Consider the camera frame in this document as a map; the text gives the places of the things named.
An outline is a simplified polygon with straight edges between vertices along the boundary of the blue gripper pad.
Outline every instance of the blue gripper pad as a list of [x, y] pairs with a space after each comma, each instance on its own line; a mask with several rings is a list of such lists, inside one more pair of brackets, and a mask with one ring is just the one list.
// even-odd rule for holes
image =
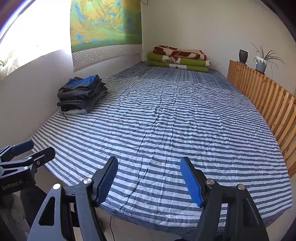
[[204, 200], [202, 199], [201, 188], [193, 174], [192, 168], [194, 167], [191, 163], [190, 165], [192, 166], [191, 168], [183, 157], [180, 162], [180, 170], [192, 201], [195, 202], [199, 207], [201, 207], [204, 202]]
[[102, 202], [106, 200], [107, 195], [112, 186], [112, 183], [114, 181], [114, 178], [117, 174], [117, 170], [118, 170], [118, 160], [114, 158], [112, 164], [107, 169], [101, 183], [98, 185], [97, 199], [96, 199], [97, 205], [100, 205]]
[[23, 142], [21, 144], [15, 145], [12, 147], [12, 155], [18, 156], [20, 154], [23, 154], [29, 150], [32, 150], [34, 147], [34, 142], [32, 140], [28, 140], [26, 142]]

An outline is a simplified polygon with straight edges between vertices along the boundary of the folded clothes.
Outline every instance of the folded clothes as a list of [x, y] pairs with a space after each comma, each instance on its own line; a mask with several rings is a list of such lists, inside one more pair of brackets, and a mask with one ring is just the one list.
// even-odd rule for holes
[[156, 54], [156, 53], [153, 53], [153, 51], [147, 54], [147, 58], [149, 60], [170, 63], [170, 64], [182, 64], [182, 65], [201, 66], [201, 67], [209, 67], [211, 65], [210, 61], [191, 59], [191, 58], [177, 58], [172, 56]]
[[100, 81], [97, 83], [97, 86], [94, 89], [88, 89], [88, 90], [61, 89], [57, 93], [57, 97], [60, 99], [60, 101], [75, 100], [75, 99], [87, 99], [87, 98], [90, 98], [90, 97], [96, 95], [104, 85], [105, 85], [105, 83], [103, 83], [100, 79]]
[[75, 77], [60, 88], [57, 105], [63, 114], [83, 114], [92, 110], [96, 101], [107, 94], [107, 87], [98, 75], [85, 79]]
[[86, 100], [68, 100], [68, 101], [60, 101], [57, 103], [59, 107], [61, 107], [61, 112], [64, 114], [82, 114], [88, 113], [92, 110], [94, 104], [98, 99], [102, 98], [107, 94], [107, 88], [103, 86], [96, 95], [88, 98]]
[[207, 60], [207, 56], [201, 50], [183, 50], [172, 48], [169, 46], [158, 45], [154, 47], [154, 53], [172, 56], [177, 58], [192, 58], [192, 59], [200, 59]]
[[68, 83], [65, 84], [61, 89], [93, 89], [97, 85], [97, 82], [99, 80], [102, 79], [100, 79], [100, 77], [97, 74], [89, 76], [85, 79], [75, 77], [74, 79], [69, 79]]
[[186, 69], [186, 70], [193, 70], [193, 71], [200, 71], [200, 72], [208, 72], [207, 67], [202, 66], [191, 66], [191, 65], [181, 65], [181, 64], [169, 64], [164, 62], [158, 62], [153, 60], [146, 61], [147, 66], [158, 66], [158, 67], [168, 67], [174, 69]]

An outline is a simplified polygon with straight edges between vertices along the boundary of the floor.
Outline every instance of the floor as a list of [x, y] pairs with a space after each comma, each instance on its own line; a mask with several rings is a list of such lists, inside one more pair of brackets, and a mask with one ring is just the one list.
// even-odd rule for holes
[[[35, 175], [37, 186], [48, 193], [55, 183], [61, 183], [59, 179], [53, 176], [45, 167], [40, 167]], [[296, 175], [290, 180], [292, 187], [293, 200], [296, 200]], [[107, 241], [113, 241], [112, 232], [109, 227], [110, 215], [97, 208], [96, 212], [103, 223], [104, 233]], [[291, 223], [296, 217], [296, 205], [293, 202], [291, 209], [287, 210], [280, 218], [267, 228], [270, 241], [280, 241], [289, 229]], [[175, 234], [169, 234], [160, 231], [149, 230], [133, 223], [125, 222], [117, 218], [112, 218], [111, 227], [114, 233], [115, 241], [174, 241], [181, 237]], [[77, 241], [82, 241], [79, 228], [74, 228]]]

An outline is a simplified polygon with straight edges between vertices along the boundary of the wooden headboard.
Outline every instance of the wooden headboard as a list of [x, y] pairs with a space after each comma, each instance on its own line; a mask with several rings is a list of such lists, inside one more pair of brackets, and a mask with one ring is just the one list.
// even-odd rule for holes
[[272, 79], [230, 61], [227, 79], [248, 97], [268, 123], [285, 159], [289, 176], [296, 173], [296, 99]]

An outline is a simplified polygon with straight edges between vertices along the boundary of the dark vase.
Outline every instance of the dark vase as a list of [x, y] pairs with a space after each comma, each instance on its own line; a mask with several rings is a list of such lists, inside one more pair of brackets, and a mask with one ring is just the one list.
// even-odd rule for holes
[[248, 52], [244, 51], [244, 50], [239, 50], [239, 61], [243, 64], [246, 64], [248, 59]]

